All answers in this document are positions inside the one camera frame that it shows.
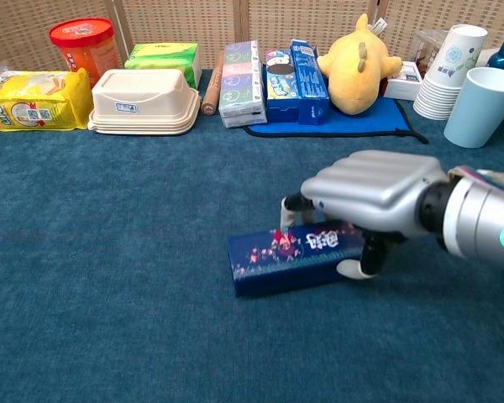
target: teal carpet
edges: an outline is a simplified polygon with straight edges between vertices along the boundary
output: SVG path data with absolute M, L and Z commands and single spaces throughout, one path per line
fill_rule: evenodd
M 402 105 L 430 144 L 0 133 L 0 403 L 504 402 L 504 273 L 432 238 L 369 282 L 234 297 L 227 237 L 345 155 L 504 170 L 504 124 L 461 149 Z

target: wooden rolling pin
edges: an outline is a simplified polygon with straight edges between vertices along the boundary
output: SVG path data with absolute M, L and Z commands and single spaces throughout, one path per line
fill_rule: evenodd
M 213 115 L 217 111 L 218 97 L 220 95 L 220 81 L 222 80 L 222 66 L 224 64 L 224 52 L 218 54 L 217 64 L 211 74 L 211 80 L 202 102 L 202 113 Z

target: stack of paper cups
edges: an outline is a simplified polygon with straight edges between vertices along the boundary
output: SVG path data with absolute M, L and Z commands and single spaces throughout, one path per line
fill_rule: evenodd
M 450 29 L 413 104 L 418 114 L 435 120 L 448 119 L 486 37 L 487 31 L 474 25 L 458 24 Z

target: light blue cup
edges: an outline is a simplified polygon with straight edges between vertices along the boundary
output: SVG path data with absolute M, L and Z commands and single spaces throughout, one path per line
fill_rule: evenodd
M 444 137 L 468 149 L 483 147 L 504 119 L 504 70 L 477 67 L 467 72 Z

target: red container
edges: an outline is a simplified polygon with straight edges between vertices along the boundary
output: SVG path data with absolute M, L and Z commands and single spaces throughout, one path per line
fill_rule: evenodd
M 81 18 L 56 25 L 49 32 L 50 41 L 60 48 L 69 70 L 84 67 L 95 86 L 102 74 L 121 69 L 112 22 L 105 18 Z

